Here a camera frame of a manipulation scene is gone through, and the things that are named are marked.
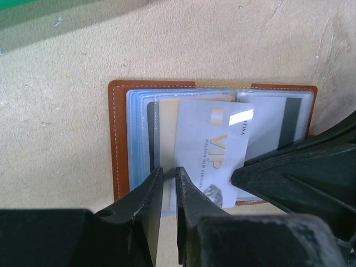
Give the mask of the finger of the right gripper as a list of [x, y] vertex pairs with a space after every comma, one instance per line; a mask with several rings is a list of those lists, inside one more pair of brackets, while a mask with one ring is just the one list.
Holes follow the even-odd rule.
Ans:
[[351, 113], [348, 117], [343, 119], [338, 124], [334, 125], [333, 127], [327, 129], [326, 131], [316, 136], [308, 137], [306, 140], [297, 141], [292, 145], [288, 145], [280, 149], [263, 154], [261, 156], [252, 158], [250, 160], [247, 160], [245, 164], [254, 164], [256, 162], [269, 159], [271, 157], [277, 157], [294, 151], [299, 151], [302, 149], [306, 149], [308, 147], [330, 142], [331, 140], [342, 137], [355, 130], [355, 117], [356, 117], [356, 111]]
[[353, 139], [237, 169], [231, 181], [285, 212], [322, 218], [339, 239], [355, 239]]

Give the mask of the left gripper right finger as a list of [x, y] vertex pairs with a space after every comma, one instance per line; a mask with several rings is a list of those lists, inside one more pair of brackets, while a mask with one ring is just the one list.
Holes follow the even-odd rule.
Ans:
[[329, 228], [312, 215], [231, 215], [177, 167], [182, 266], [346, 266]]

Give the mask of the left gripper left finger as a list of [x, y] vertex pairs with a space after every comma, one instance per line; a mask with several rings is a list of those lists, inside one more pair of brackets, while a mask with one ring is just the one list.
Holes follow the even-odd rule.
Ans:
[[110, 206], [87, 209], [3, 209], [2, 266], [154, 266], [164, 174]]

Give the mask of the silver VIP card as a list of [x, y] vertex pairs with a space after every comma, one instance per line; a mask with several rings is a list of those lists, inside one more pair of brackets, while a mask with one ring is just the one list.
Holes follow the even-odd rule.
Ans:
[[249, 103], [180, 101], [174, 166], [184, 167], [192, 183], [219, 207], [235, 205], [238, 189], [231, 176], [244, 164], [253, 116]]

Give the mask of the brown leather card holder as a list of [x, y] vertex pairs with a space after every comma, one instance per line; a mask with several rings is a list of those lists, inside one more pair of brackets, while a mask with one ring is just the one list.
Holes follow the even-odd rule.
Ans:
[[[306, 85], [223, 83], [197, 81], [116, 80], [108, 86], [114, 198], [118, 200], [140, 186], [160, 166], [159, 103], [169, 98], [239, 102], [242, 96], [300, 97], [306, 138], [318, 89]], [[164, 172], [162, 214], [176, 211], [173, 167]], [[235, 205], [259, 203], [238, 189]]]

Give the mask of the green plastic bin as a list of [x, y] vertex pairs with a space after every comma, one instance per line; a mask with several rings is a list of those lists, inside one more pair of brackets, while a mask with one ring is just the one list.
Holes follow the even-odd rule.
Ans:
[[33, 1], [1, 10], [1, 29], [86, 4], [87, 1]]

